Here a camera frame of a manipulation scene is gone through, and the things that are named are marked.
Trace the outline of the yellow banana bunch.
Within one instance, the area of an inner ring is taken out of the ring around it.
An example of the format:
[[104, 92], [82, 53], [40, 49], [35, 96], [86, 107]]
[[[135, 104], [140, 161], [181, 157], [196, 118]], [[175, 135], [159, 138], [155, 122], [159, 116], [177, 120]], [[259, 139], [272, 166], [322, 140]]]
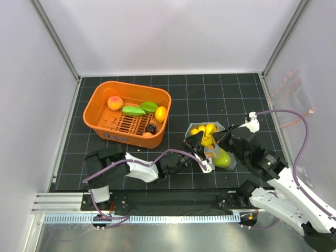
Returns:
[[195, 135], [201, 131], [203, 132], [201, 145], [204, 147], [208, 147], [209, 145], [214, 145], [215, 139], [213, 137], [213, 134], [217, 132], [217, 126], [213, 123], [201, 125], [198, 128], [191, 129], [190, 135]]

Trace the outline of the peach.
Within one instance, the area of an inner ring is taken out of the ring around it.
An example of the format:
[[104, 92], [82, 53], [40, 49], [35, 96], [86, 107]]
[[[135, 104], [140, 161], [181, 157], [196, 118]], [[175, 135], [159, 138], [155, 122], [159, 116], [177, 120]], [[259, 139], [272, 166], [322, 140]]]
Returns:
[[107, 106], [111, 111], [118, 111], [123, 107], [123, 100], [119, 96], [111, 96], [107, 100]]
[[204, 154], [208, 159], [213, 159], [215, 157], [215, 149], [212, 145], [207, 146], [204, 148]]
[[142, 134], [142, 136], [145, 138], [150, 138], [150, 137], [153, 137], [154, 135], [151, 132], [145, 132]]

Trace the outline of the clear zip top bag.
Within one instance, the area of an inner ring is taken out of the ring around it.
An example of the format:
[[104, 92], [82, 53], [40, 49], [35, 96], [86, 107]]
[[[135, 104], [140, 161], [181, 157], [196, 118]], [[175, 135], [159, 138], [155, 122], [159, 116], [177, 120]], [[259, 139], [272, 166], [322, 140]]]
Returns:
[[221, 149], [213, 138], [213, 134], [224, 130], [225, 128], [218, 122], [191, 123], [185, 133], [185, 138], [203, 131], [201, 147], [208, 159], [211, 159], [214, 165], [220, 169], [231, 171], [236, 166], [236, 159], [232, 153]]

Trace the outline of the green pear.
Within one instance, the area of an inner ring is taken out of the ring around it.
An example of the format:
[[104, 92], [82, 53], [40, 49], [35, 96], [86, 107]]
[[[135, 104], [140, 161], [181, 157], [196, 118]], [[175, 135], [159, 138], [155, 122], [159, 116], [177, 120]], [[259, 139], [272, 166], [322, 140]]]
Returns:
[[226, 168], [231, 163], [230, 155], [221, 148], [218, 148], [214, 152], [214, 163], [217, 167]]

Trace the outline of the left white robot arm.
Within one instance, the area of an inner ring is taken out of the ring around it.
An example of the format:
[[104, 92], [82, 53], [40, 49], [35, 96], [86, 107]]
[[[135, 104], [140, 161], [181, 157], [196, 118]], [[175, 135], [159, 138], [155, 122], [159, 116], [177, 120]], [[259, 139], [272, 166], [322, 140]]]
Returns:
[[201, 140], [201, 133], [189, 136], [183, 141], [184, 151], [167, 149], [153, 161], [131, 155], [119, 143], [87, 154], [84, 158], [87, 177], [83, 183], [88, 186], [94, 206], [99, 210], [109, 208], [110, 188], [124, 177], [152, 183], [168, 178], [193, 161], [203, 173], [210, 173], [214, 169], [213, 159], [205, 155]]

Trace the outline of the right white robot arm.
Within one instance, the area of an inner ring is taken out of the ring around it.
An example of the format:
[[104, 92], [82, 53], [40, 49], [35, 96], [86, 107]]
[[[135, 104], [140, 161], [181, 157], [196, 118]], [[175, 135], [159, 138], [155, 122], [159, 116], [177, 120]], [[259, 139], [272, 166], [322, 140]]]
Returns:
[[213, 135], [217, 145], [232, 153], [254, 176], [285, 198], [266, 192], [251, 181], [237, 190], [239, 206], [262, 208], [290, 225], [315, 251], [335, 251], [335, 209], [324, 202], [296, 175], [276, 152], [263, 149], [246, 127], [232, 125]]

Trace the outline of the yellow orange mango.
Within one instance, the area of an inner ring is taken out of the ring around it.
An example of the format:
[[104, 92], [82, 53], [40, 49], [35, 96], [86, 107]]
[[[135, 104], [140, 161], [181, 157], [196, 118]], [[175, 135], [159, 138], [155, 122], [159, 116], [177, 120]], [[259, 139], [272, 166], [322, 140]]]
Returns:
[[164, 106], [160, 106], [155, 111], [155, 119], [158, 123], [163, 123], [167, 114], [167, 109]]

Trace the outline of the dark purple mangosteen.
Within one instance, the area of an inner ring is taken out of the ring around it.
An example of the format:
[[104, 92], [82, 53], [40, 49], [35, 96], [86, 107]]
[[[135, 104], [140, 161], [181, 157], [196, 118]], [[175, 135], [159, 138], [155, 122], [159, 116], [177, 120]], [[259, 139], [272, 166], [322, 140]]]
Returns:
[[153, 123], [150, 123], [145, 127], [145, 133], [151, 133], [152, 135], [155, 135], [156, 132], [157, 132], [156, 125]]

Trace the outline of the green starfruit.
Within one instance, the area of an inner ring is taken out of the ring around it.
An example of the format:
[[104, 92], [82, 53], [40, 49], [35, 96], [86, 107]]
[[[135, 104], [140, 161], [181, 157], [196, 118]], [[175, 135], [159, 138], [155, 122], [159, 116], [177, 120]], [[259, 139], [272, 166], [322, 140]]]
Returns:
[[140, 104], [140, 108], [148, 113], [155, 113], [158, 107], [159, 106], [152, 101], [145, 101]]

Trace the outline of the orange plastic basket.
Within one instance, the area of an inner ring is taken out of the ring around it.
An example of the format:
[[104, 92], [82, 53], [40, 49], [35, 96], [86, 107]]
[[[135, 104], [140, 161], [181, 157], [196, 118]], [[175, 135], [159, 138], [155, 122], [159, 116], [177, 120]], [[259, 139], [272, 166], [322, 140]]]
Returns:
[[[160, 88], [106, 81], [95, 89], [83, 112], [84, 123], [102, 139], [148, 149], [158, 147], [164, 137], [168, 115], [163, 123], [158, 123], [154, 113], [129, 116], [123, 114], [122, 109], [111, 111], [107, 106], [107, 100], [111, 96], [121, 97], [123, 106], [139, 107], [142, 102], [152, 101], [159, 107], [166, 107], [169, 112], [172, 104], [170, 94]], [[145, 138], [142, 134], [150, 123], [156, 125], [157, 132], [153, 137]]]

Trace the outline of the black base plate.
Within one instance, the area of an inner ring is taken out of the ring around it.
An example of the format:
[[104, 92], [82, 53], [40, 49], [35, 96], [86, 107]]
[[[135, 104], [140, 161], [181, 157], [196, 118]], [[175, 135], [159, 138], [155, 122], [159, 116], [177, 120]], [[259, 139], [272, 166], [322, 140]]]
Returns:
[[215, 216], [252, 211], [254, 206], [226, 188], [182, 190], [113, 190], [98, 203], [103, 211], [131, 216]]

